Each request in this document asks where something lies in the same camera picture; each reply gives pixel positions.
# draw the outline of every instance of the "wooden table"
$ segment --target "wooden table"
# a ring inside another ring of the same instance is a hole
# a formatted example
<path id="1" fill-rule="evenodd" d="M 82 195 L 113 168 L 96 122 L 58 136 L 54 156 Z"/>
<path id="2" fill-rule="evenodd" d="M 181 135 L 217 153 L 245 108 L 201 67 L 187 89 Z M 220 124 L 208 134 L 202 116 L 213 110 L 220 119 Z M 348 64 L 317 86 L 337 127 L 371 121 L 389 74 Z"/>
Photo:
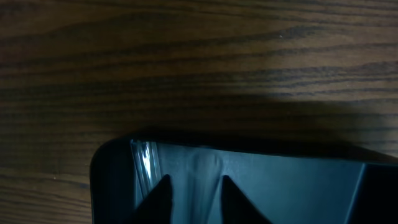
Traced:
<path id="1" fill-rule="evenodd" d="M 91 223 L 149 125 L 398 156 L 395 0 L 0 0 L 0 223 Z"/>

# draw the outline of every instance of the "dark wood grain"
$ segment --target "dark wood grain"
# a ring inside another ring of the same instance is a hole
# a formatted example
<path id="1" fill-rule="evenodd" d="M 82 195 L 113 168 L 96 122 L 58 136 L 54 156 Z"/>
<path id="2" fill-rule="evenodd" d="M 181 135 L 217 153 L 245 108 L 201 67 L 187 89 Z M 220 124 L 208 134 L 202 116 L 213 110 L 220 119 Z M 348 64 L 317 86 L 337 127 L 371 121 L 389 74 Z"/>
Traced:
<path id="1" fill-rule="evenodd" d="M 90 223 L 149 125 L 398 156 L 398 1 L 0 1 L 0 223 Z"/>

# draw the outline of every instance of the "wooden surface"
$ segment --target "wooden surface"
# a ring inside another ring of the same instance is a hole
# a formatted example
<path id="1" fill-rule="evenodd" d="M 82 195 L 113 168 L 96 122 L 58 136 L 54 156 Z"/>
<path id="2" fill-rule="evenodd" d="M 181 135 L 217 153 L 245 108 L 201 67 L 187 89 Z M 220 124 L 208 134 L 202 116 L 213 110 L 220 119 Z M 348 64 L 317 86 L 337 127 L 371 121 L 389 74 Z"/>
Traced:
<path id="1" fill-rule="evenodd" d="M 148 125 L 398 156 L 396 0 L 0 0 L 0 223 L 90 223 Z"/>

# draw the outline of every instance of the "brown wood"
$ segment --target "brown wood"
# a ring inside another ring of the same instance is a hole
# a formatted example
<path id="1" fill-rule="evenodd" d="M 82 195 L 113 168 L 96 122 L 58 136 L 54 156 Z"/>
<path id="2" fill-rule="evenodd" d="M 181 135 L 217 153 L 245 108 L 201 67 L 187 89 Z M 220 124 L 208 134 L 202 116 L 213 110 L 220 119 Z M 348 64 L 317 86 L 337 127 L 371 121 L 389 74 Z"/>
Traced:
<path id="1" fill-rule="evenodd" d="M 394 0 L 0 0 L 0 223 L 90 223 L 90 159 L 148 125 L 398 156 Z"/>

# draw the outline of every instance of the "shiny glass tube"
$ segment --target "shiny glass tube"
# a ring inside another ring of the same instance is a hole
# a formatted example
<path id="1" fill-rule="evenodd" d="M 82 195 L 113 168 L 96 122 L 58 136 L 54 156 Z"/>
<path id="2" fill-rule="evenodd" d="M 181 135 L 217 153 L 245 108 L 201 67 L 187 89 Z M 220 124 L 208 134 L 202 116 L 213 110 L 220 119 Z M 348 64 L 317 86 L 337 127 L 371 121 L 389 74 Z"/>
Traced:
<path id="1" fill-rule="evenodd" d="M 157 145 L 156 142 L 133 140 L 130 145 L 142 198 L 145 198 L 162 178 Z"/>
<path id="2" fill-rule="evenodd" d="M 187 223 L 206 224 L 222 171 L 221 158 L 211 150 L 194 153 L 187 162 Z"/>

